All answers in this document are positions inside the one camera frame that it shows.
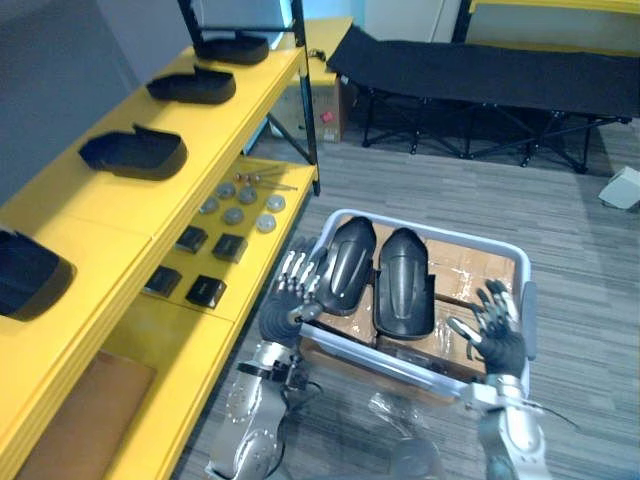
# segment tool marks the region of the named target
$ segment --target black fabric cot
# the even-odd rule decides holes
[[[577,172],[584,173],[591,129],[613,122],[628,123],[640,116],[637,57],[378,41],[351,27],[327,63],[369,97],[364,146],[400,132],[412,133],[411,153],[416,152],[421,135],[437,140],[462,158],[522,146],[523,166],[539,147],[547,146]],[[415,99],[416,108],[411,114],[403,114],[405,124],[400,128],[370,138],[375,105],[388,103],[394,95]],[[425,128],[421,115],[435,101],[449,102],[449,113],[468,117],[463,148]],[[490,109],[510,122],[519,131],[518,137],[472,151],[473,121],[480,109]],[[523,114],[526,111],[535,111],[537,116],[533,117],[538,121],[530,121],[532,116]],[[540,113],[544,113],[542,122]],[[576,160],[554,140],[580,131],[585,134],[584,151],[583,158]]]

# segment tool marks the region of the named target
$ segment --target shelf board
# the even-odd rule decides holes
[[[240,157],[226,173],[223,180],[232,181],[233,174],[237,171],[250,172],[269,166],[280,166],[283,170],[282,175],[268,177],[269,180],[285,185],[295,185],[298,190],[283,191],[258,188],[256,189],[258,199],[252,205],[242,205],[236,198],[220,200],[218,211],[207,215],[197,214],[191,221],[191,225],[207,231],[209,238],[205,244],[195,255],[174,248],[162,261],[162,265],[177,269],[183,276],[169,301],[202,312],[213,312],[231,322],[244,321],[245,315],[253,305],[260,286],[271,268],[271,262],[279,252],[298,209],[306,197],[315,173],[313,167],[306,165]],[[265,202],[267,197],[273,193],[285,198],[286,208],[272,214],[276,219],[276,229],[273,232],[260,233],[255,228],[255,221],[261,213],[269,213]],[[229,226],[222,221],[224,211],[231,207],[240,207],[244,212],[244,220],[238,225]],[[223,233],[237,235],[247,241],[247,249],[238,264],[218,260],[211,253]],[[219,278],[227,285],[227,290],[215,310],[199,307],[185,300],[189,288],[200,274]]]
[[[15,366],[0,376],[0,478],[13,478],[73,383],[303,60],[304,52],[295,49],[271,52],[249,67],[204,63],[234,73],[236,94],[222,105],[157,101],[142,87],[0,208],[0,222],[71,260],[79,272],[58,304],[37,319],[19,323],[0,317],[0,362]],[[163,73],[188,71],[194,62],[188,48]],[[180,134],[189,156],[176,175],[153,182],[85,165],[77,150],[88,138],[130,130],[132,122]]]
[[[247,158],[238,160],[225,177],[236,168],[251,171],[271,165],[286,168],[279,182],[298,187],[297,191],[278,192],[287,207],[274,214],[276,230],[263,234],[254,227],[255,217],[266,212],[264,201],[273,193],[269,190],[259,189],[258,201],[242,207],[245,220],[234,227],[225,225],[220,217],[224,209],[238,206],[236,200],[220,201],[221,208],[215,213],[196,214],[191,224],[209,233],[206,243],[196,254],[172,251],[161,262],[183,275],[173,295],[161,299],[140,294],[104,344],[107,351],[157,370],[107,478],[161,479],[171,474],[315,175],[313,167]],[[247,239],[238,264],[211,254],[222,233]],[[215,309],[183,300],[199,274],[221,278],[227,284]]]
[[[469,7],[469,12],[474,13],[478,5],[577,8],[640,15],[640,2],[638,0],[473,0]]]

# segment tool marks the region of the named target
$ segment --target black plastic shoe part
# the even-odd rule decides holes
[[[247,249],[247,245],[247,241],[243,237],[223,233],[211,253],[219,260],[240,263],[240,259]]]
[[[235,38],[212,38],[193,46],[198,58],[220,62],[255,65],[269,55],[264,37],[236,33]]]
[[[29,237],[0,229],[0,315],[31,320],[67,290],[75,267]]]
[[[216,105],[236,93],[232,73],[193,67],[195,73],[176,73],[152,80],[147,90],[158,100]]]
[[[165,180],[182,168],[187,147],[180,135],[135,124],[133,130],[94,137],[80,148],[80,156],[94,170],[144,180]]]
[[[222,280],[198,275],[187,293],[187,300],[195,305],[215,308],[226,289],[227,285]]]
[[[153,275],[151,275],[151,278],[147,281],[143,290],[145,293],[152,293],[168,298],[181,278],[182,275],[180,275],[177,270],[160,265],[156,268],[156,271],[153,272]]]
[[[418,340],[434,326],[435,276],[429,275],[429,254],[420,238],[399,228],[380,251],[373,322],[398,340]]]
[[[202,228],[189,225],[178,238],[175,247],[189,253],[196,253],[207,238],[209,235]]]
[[[336,231],[327,252],[316,300],[333,315],[350,315],[357,308],[373,268],[376,234],[371,220],[355,217]]]

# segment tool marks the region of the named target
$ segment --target wooden shelf panel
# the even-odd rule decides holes
[[[638,0],[473,0],[469,11],[475,12],[478,5],[577,8],[640,15],[640,2]]]
[[[218,106],[161,102],[140,88],[0,208],[1,222],[61,254],[79,271],[59,303],[39,318],[18,323],[0,317],[0,361],[15,366],[0,377],[0,478],[15,475],[73,383],[303,60],[304,52],[296,49],[271,52],[250,67],[205,64],[233,71],[236,78],[235,96]],[[194,61],[189,48],[164,73],[188,71]],[[189,156],[180,172],[151,182],[85,165],[77,150],[88,138],[130,129],[133,122],[182,136]]]

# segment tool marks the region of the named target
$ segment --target cot metal frame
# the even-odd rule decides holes
[[[587,172],[587,161],[589,154],[589,144],[591,141],[591,130],[602,125],[611,123],[629,123],[631,118],[621,116],[607,116],[597,114],[582,114],[564,112],[561,110],[540,110],[548,115],[546,122],[540,126],[527,123],[526,119],[520,118],[518,115],[510,111],[510,107],[498,105],[496,103],[472,103],[472,102],[446,102],[440,99],[429,97],[417,98],[406,95],[398,95],[382,90],[360,87],[361,95],[368,99],[368,110],[364,129],[364,138],[362,146],[367,148],[375,143],[390,139],[395,136],[403,136],[408,134],[410,137],[409,153],[415,154],[423,137],[428,137],[443,146],[445,150],[453,156],[465,159],[476,159],[483,156],[491,155],[506,149],[523,147],[523,158],[520,162],[522,167],[526,167],[533,159],[536,152],[541,148],[548,148],[561,157],[567,164],[577,173]],[[394,98],[404,98],[415,102],[415,112],[408,112],[399,108],[392,103]],[[459,116],[465,119],[465,129],[462,135],[464,142],[463,148],[458,148],[444,136],[425,125],[424,116],[428,107],[435,106],[436,102],[444,103],[445,107],[438,107],[441,112],[438,113],[438,119],[441,121],[448,118]],[[393,111],[401,119],[396,126],[386,129],[371,137],[371,130],[375,123],[375,110],[378,105],[384,105]],[[491,147],[483,147],[472,149],[472,140],[474,127],[476,126],[476,116],[480,110],[490,110],[498,114],[498,116],[506,120],[511,126],[518,131],[517,138],[510,139],[505,142],[498,143]],[[582,125],[567,125],[570,119],[584,119]],[[561,144],[554,140],[562,138],[562,136],[570,133],[584,132],[583,150],[581,158],[570,155]]]

